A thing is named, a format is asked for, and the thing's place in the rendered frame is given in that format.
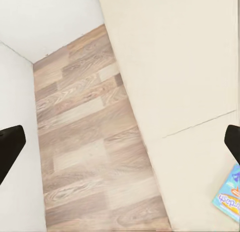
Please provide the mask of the board game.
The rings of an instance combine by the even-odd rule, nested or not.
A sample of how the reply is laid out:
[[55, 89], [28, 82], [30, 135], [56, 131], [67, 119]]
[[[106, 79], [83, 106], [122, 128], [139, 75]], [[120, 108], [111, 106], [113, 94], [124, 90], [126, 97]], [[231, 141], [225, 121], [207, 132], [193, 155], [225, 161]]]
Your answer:
[[240, 222], [240, 165], [231, 170], [212, 203]]

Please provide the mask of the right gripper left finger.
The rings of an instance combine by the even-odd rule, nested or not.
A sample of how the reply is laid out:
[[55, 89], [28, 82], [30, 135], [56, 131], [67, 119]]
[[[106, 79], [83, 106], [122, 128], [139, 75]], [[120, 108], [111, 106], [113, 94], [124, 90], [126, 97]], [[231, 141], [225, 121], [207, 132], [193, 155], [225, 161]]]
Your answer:
[[0, 130], [0, 185], [26, 144], [22, 125]]

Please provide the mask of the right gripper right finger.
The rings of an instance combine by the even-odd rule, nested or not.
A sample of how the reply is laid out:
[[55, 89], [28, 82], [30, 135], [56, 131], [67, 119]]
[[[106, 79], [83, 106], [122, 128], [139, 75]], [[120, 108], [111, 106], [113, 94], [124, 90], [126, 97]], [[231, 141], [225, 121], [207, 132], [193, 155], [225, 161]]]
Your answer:
[[240, 127], [229, 125], [227, 127], [224, 143], [240, 165]]

